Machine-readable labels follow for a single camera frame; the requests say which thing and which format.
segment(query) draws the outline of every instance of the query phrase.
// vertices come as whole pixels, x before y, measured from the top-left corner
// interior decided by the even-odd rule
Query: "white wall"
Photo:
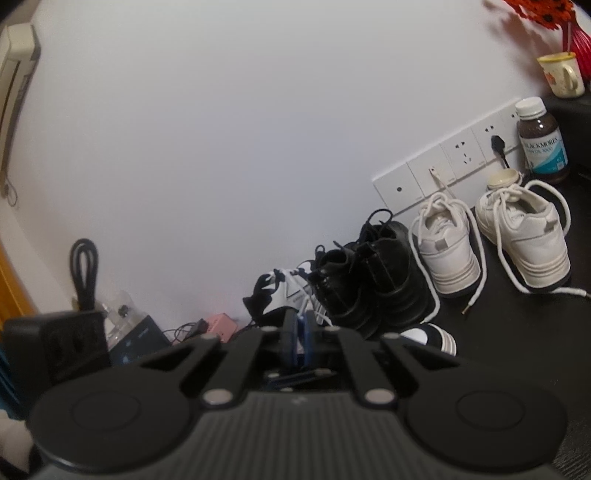
[[[43,0],[16,219],[66,296],[88,236],[100,296],[163,327],[244,317],[258,275],[356,236],[373,177],[540,90],[557,37],[508,19],[500,0]]]

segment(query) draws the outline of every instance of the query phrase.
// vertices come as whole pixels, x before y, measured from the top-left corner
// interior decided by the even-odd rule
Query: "power cord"
[[[14,200],[11,200],[10,199],[11,192],[12,192],[12,194],[14,196]],[[17,202],[18,202],[18,193],[17,193],[16,188],[12,184],[12,182],[9,180],[8,173],[6,174],[6,177],[5,177],[4,195],[6,196],[6,198],[8,200],[8,204],[11,207],[15,207],[17,205]]]
[[[82,257],[86,257],[85,264],[83,264]],[[72,282],[78,295],[78,307],[82,311],[95,309],[98,269],[99,252],[96,245],[87,238],[77,240],[70,249],[70,275],[72,275]]]
[[[188,323],[183,323],[180,327],[176,327],[176,328],[171,328],[168,330],[164,330],[162,333],[166,334],[169,332],[174,332],[173,333],[173,340],[172,341],[177,341],[177,342],[182,342],[183,340],[185,340],[185,337],[187,336],[187,334],[189,333],[189,331],[191,330],[191,328],[196,324],[197,322],[188,322]]]
[[[505,158],[505,141],[499,135],[493,135],[491,137],[491,148],[494,153],[501,156],[505,168],[511,168]]]
[[[435,169],[435,167],[431,167],[429,169],[429,173],[431,174],[431,176],[433,177],[433,179],[436,182],[439,182],[439,185],[443,186],[443,189],[446,191],[446,193],[451,197],[451,198],[456,198],[456,196],[453,194],[453,192],[449,189],[449,185],[441,178],[441,175],[439,175],[439,173],[437,172],[437,170]]]

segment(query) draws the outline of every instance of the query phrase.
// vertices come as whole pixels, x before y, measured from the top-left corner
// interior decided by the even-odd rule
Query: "bottle label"
[[[530,169],[534,173],[556,173],[569,163],[560,128],[544,137],[522,138],[521,144]]]

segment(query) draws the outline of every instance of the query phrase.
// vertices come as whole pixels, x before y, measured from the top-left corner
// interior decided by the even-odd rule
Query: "wall switch panel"
[[[519,117],[517,116],[517,110],[515,110],[515,104],[519,100],[513,100],[509,105],[499,110],[499,116],[505,124],[507,130],[507,138],[505,140],[505,150],[510,150],[521,145],[519,134],[517,133],[517,123],[519,123]]]
[[[374,179],[374,186],[393,213],[406,210],[424,199],[423,192],[406,163]]]
[[[443,185],[431,175],[430,168],[435,168],[441,179],[451,185],[484,167],[498,158],[492,149],[493,135],[499,135],[505,141],[505,153],[519,147],[519,117],[515,109],[518,101],[513,100],[408,163],[374,179],[374,186],[384,203],[396,215],[441,190]]]
[[[441,147],[457,179],[465,177],[486,164],[478,141],[470,128],[441,142]]]
[[[472,125],[472,132],[478,140],[478,145],[480,145],[480,149],[482,150],[482,154],[484,155],[484,159],[487,162],[493,161],[496,158],[500,158],[500,155],[495,153],[492,149],[492,137],[493,135],[498,135],[503,139],[505,142],[505,151],[510,150],[513,148],[509,143],[513,142],[513,139],[509,140],[509,133],[507,128],[505,128],[505,123],[501,119],[499,113],[493,113],[492,115],[483,118],[479,122],[476,122]]]
[[[431,168],[436,170],[437,174],[447,185],[456,181],[456,175],[441,145],[437,145],[421,153],[417,158],[413,158],[408,162],[408,166],[413,172],[414,178],[418,186],[421,187],[421,191],[425,197],[443,188],[443,185],[431,175],[429,171]]]

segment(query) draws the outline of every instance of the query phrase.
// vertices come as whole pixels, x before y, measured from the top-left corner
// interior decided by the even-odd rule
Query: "brown bottle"
[[[540,97],[530,97],[515,105],[517,130],[525,157],[535,178],[556,184],[570,171],[558,122],[548,113]]]

